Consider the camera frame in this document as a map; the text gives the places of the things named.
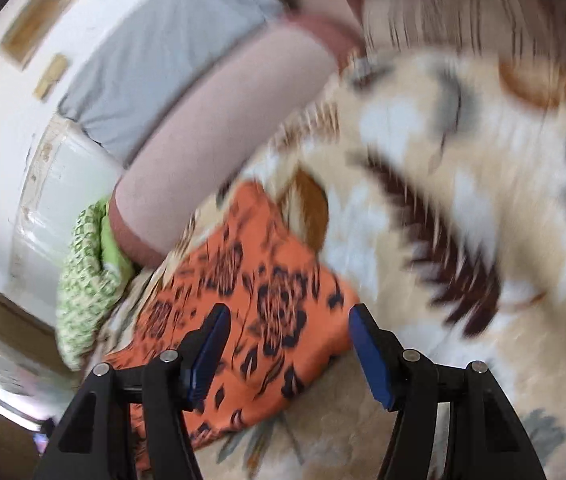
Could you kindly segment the brown wooden glass door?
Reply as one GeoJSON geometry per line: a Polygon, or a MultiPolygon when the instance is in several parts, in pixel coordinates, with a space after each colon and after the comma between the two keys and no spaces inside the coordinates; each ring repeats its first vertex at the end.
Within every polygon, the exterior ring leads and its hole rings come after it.
{"type": "Polygon", "coordinates": [[[40,457],[34,435],[59,420],[75,383],[51,327],[0,294],[0,479],[32,476],[40,457]]]}

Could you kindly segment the framed wall picture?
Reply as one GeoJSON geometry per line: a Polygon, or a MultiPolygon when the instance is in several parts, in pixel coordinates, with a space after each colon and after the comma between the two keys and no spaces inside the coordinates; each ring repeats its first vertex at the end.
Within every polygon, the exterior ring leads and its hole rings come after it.
{"type": "Polygon", "coordinates": [[[0,51],[24,70],[48,33],[76,0],[28,0],[0,41],[0,51]]]}

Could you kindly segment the orange black floral garment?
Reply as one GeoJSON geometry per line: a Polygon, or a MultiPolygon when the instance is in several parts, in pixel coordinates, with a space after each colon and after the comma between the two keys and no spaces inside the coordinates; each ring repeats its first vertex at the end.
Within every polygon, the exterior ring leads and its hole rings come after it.
{"type": "Polygon", "coordinates": [[[246,182],[219,226],[158,274],[129,344],[107,359],[146,364],[224,304],[229,339],[207,396],[185,416],[203,475],[339,479],[353,448],[326,367],[348,349],[356,299],[289,232],[262,186],[246,182]]]}

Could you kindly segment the gold wall switch left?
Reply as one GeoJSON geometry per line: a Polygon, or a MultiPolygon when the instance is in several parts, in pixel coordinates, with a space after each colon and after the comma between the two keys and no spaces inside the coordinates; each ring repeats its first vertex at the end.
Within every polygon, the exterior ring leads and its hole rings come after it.
{"type": "Polygon", "coordinates": [[[65,54],[57,53],[54,55],[54,58],[52,58],[52,61],[48,64],[48,67],[44,70],[36,84],[36,88],[32,92],[33,97],[40,102],[45,102],[48,99],[48,95],[56,87],[56,84],[59,83],[62,76],[67,72],[69,65],[69,58],[65,54]]]}

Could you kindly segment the pink bolster pillow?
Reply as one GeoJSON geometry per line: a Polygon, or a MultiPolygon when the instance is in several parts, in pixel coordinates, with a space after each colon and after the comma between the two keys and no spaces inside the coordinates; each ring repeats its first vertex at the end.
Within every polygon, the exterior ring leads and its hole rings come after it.
{"type": "Polygon", "coordinates": [[[198,204],[362,45],[343,24],[293,15],[213,67],[172,107],[112,193],[109,220],[122,252],[140,266],[159,266],[198,204]]]}

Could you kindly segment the green white checkered pillow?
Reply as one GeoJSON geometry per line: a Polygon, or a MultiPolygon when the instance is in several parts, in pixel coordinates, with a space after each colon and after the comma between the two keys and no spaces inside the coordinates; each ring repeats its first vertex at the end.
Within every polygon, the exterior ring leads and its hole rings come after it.
{"type": "Polygon", "coordinates": [[[118,247],[109,220],[107,197],[83,209],[71,231],[59,274],[56,344],[62,362],[74,372],[83,366],[100,326],[134,274],[118,247]]]}

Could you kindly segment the striped beige pillow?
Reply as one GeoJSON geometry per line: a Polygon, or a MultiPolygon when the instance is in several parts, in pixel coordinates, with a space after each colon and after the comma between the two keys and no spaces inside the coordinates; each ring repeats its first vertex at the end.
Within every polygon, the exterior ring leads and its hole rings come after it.
{"type": "Polygon", "coordinates": [[[363,0],[374,50],[449,47],[566,62],[566,0],[363,0]]]}

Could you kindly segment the grey pillow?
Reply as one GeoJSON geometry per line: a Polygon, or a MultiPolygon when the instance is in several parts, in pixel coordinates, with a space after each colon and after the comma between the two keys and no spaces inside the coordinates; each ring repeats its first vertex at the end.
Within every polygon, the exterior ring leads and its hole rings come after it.
{"type": "Polygon", "coordinates": [[[57,113],[129,165],[192,84],[283,11],[281,0],[143,0],[86,61],[57,113]]]}

